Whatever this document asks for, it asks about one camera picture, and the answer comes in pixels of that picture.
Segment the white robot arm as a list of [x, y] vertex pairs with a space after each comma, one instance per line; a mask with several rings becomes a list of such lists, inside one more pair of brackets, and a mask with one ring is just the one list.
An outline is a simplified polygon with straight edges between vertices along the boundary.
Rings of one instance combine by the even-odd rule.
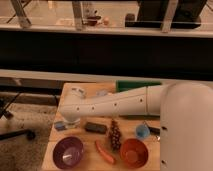
[[160, 171], [213, 171], [213, 88], [205, 84], [147, 86], [96, 98], [74, 87], [59, 112], [68, 122], [83, 116], [159, 116]]

